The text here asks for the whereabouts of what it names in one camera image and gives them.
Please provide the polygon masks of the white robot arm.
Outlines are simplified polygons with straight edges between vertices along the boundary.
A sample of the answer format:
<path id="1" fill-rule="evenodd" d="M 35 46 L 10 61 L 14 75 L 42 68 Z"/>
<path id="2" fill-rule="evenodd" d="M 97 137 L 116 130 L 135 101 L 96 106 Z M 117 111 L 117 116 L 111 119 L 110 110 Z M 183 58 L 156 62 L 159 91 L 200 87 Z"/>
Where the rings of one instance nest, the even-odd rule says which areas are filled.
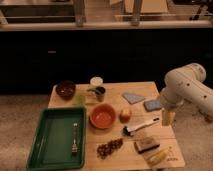
<path id="1" fill-rule="evenodd" d="M 198 63 L 173 69 L 165 75 L 165 87 L 159 96 L 163 106 L 163 126 L 169 126 L 173 122 L 173 110 L 180 107 L 185 100 L 194 103 L 204 114 L 213 117 L 213 89 L 203 84 L 205 79 L 206 70 Z"/>

